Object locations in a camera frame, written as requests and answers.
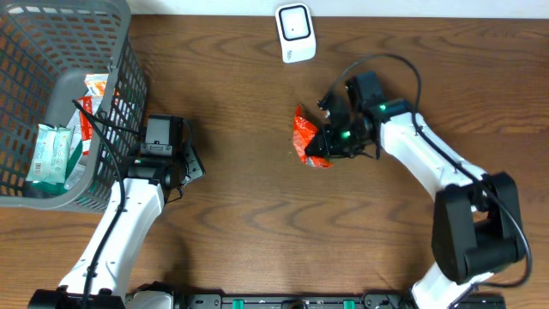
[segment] wood grain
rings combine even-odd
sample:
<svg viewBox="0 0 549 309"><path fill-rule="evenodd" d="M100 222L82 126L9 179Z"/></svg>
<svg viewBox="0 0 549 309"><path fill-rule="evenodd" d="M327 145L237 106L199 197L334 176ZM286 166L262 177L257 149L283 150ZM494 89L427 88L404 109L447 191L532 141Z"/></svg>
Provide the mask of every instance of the wood grain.
<svg viewBox="0 0 549 309"><path fill-rule="evenodd" d="M131 287L164 280L226 293L363 293L409 288L432 264L432 201L396 160L304 166L291 144L297 104L311 111L359 54L412 60L420 111L451 147L519 186L534 274L503 291L509 308L549 295L549 21L316 18L317 55L283 64L273 18L134 16L130 36L150 81L148 113L190 118L207 177L148 234ZM412 99L402 64L378 60L393 95ZM0 209L0 303L55 288L97 215ZM517 265L494 280L522 273Z"/></svg>

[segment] wire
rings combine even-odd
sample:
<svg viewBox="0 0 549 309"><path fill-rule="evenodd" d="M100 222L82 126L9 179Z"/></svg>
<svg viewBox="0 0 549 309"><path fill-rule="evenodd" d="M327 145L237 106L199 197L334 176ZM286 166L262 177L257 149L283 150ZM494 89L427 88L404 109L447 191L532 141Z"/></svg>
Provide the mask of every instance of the wire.
<svg viewBox="0 0 549 309"><path fill-rule="evenodd" d="M113 129L117 129L117 130L122 130L122 131L126 131L126 132L129 132L129 133L133 133L133 134L136 134L139 136L139 132L136 131L136 130L132 130L132 129L127 129L127 128L124 128L124 127L121 127L121 126L118 126L118 125L115 125L113 124L112 122L106 120L106 119L101 119L99 117L95 117L94 115L90 114L89 112L87 112L85 109L83 108L80 108L81 107L81 104L80 102L78 102L77 100L72 100L73 104L76 106L76 108L78 108L80 110L80 112L86 112L87 113L87 120L89 121L89 119L93 119L95 122L98 122L100 124L103 124L103 125L108 125L110 126L111 128Z"/></svg>
<svg viewBox="0 0 549 309"><path fill-rule="evenodd" d="M504 202L501 201L486 185L484 185L482 182L480 182L478 179L476 179L469 171L467 171L465 168L462 167L461 164L455 162L448 154L446 154L442 149L440 149L437 144L435 144L421 129L421 127L418 125L416 120L416 114L418 113L419 109L419 101L421 99L421 75L419 74L418 69L406 58L403 56L395 55L395 54L375 54L370 56L362 57L361 59L355 61L351 65L349 65L346 69L341 72L341 74L337 77L337 79L334 81L332 86L330 87L329 91L324 95L323 102L328 99L328 97L332 94L332 92L335 90L335 87L341 82L341 80L345 77L345 75L352 70L354 67L356 67L359 64L362 64L366 61L372 60L374 58L393 58L396 60L402 61L412 72L415 74L417 83L418 83L418 90L415 98L415 102L413 105L412 110L412 124L418 135L420 135L429 146L431 146L439 155L441 155L453 168L455 168L457 171L460 171L463 173L466 177L471 179L471 181L477 185L485 194L486 196L492 200L504 213L504 215L511 221L511 224L515 228L516 232L519 235L519 238L521 239L521 242L524 244L524 255L526 256L526 269L524 271L523 276L521 279L517 280L516 282L512 283L497 283L497 282L476 282L472 285L476 288L478 286L485 286L485 287L493 287L493 288L518 288L522 286L524 283L526 283L529 279L529 277L532 274L532 250L530 248L530 244L528 243L528 240L526 238L526 235L522 231L521 226L518 224L517 219L510 213L507 206L505 206ZM468 290L468 293L473 291L474 288L470 288Z"/></svg>
<svg viewBox="0 0 549 309"><path fill-rule="evenodd" d="M106 241L109 239L109 236L111 235L112 230L117 224L118 218L120 218L120 215L124 212L124 205L126 202L126 191L124 189L123 174L122 174L122 171L120 170L120 166L118 162L116 161L114 152L112 151L112 148L111 148L111 144L108 142L103 132L101 132L100 128L95 123L96 120L94 119L94 117L89 112L84 110L84 108L80 105L80 103L78 103L77 100L72 100L72 102L75 104L76 108L78 108L80 112L82 112L82 115L86 117L87 121L89 121L89 123L94 128L95 133L97 133L97 135L100 137L100 140L105 145L106 151L109 153L114 163L114 168L118 176L118 183L120 184L120 204L117 207L117 212L112 218L111 224L109 224L109 227L106 229L105 234L103 235L103 238L101 239L99 245L97 246L97 249L95 250L95 253L94 253L94 256L92 257L92 261L90 265L87 267L86 281L84 282L84 292L82 294L82 304L84 309L87 309L89 307L89 296L90 296L90 290L92 286L92 280L95 276L95 269L100 259L101 252L105 247Z"/></svg>

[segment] white sensor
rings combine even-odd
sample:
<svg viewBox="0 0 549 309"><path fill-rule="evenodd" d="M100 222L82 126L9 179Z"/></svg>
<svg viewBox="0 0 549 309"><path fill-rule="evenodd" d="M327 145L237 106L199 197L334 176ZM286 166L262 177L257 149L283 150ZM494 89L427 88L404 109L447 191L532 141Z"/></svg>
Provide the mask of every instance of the white sensor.
<svg viewBox="0 0 549 309"><path fill-rule="evenodd" d="M309 7L303 3L283 5L276 10L275 17L282 60L289 64L315 57L317 41Z"/></svg>

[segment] mesh basket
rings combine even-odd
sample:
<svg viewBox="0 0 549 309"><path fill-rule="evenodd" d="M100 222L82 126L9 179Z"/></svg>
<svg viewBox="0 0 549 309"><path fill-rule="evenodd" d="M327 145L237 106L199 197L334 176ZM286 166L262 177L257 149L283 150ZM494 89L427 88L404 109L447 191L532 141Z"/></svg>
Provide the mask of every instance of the mesh basket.
<svg viewBox="0 0 549 309"><path fill-rule="evenodd" d="M113 160L94 135L81 180L63 195L29 197L25 182L37 124L67 124L89 73L109 73L100 111L138 130L147 87L134 54L124 0L0 0L0 206L100 212L115 181ZM100 128L120 160L137 141Z"/></svg>

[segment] crumpled orange bag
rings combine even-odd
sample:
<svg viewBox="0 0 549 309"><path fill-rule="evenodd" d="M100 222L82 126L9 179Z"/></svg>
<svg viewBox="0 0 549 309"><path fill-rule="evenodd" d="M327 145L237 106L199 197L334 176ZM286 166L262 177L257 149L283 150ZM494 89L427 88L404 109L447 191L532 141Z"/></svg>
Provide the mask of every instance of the crumpled orange bag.
<svg viewBox="0 0 549 309"><path fill-rule="evenodd" d="M324 158L305 155L305 148L317 132L318 128L303 117L302 106L299 104L293 115L293 146L295 147L295 151L298 153L301 161L310 167L331 167L334 164Z"/></svg>

